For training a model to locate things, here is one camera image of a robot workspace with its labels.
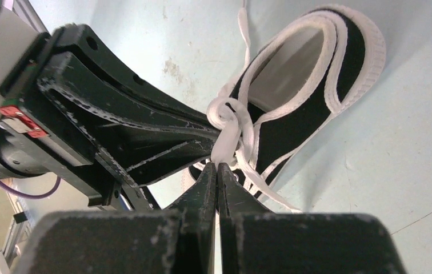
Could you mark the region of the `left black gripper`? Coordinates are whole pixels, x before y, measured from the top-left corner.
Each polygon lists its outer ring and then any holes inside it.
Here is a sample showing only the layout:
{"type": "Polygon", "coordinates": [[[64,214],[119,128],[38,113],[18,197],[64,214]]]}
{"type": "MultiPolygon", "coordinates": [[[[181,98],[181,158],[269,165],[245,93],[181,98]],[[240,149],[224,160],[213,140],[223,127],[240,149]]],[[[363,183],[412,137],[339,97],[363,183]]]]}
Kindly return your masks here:
{"type": "Polygon", "coordinates": [[[129,69],[88,25],[39,33],[0,85],[0,179],[48,172],[110,207],[150,210],[148,186],[210,155],[203,114],[129,69]]]}

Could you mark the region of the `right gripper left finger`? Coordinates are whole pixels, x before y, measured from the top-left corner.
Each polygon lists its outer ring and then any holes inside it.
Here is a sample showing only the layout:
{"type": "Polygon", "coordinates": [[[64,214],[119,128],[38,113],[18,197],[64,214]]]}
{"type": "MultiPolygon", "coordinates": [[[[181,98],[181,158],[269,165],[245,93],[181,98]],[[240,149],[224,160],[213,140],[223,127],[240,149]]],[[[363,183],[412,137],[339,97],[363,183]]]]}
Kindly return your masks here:
{"type": "Polygon", "coordinates": [[[217,172],[162,210],[59,211],[35,226],[15,273],[213,273],[217,172]]]}

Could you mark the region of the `black white sneaker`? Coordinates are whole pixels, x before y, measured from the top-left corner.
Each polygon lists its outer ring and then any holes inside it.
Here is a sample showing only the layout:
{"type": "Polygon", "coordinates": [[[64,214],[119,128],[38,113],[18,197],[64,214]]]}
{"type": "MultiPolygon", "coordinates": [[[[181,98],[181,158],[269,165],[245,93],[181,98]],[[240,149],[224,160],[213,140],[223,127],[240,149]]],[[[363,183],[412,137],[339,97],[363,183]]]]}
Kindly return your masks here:
{"type": "Polygon", "coordinates": [[[184,170],[190,188],[205,163],[226,163],[255,198],[299,209],[273,190],[287,162],[380,77],[386,44],[378,26],[352,8],[318,6],[289,23],[229,80],[206,116],[220,131],[210,156],[184,170]]]}

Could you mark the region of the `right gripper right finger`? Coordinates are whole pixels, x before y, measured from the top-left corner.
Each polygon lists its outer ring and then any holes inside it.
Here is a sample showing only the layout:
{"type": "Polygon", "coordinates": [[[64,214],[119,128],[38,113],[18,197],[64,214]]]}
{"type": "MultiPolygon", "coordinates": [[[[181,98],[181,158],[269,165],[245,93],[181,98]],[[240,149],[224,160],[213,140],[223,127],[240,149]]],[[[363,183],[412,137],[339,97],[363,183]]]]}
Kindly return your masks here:
{"type": "Polygon", "coordinates": [[[275,213],[218,166],[224,273],[405,273],[386,227],[365,213],[275,213]]]}

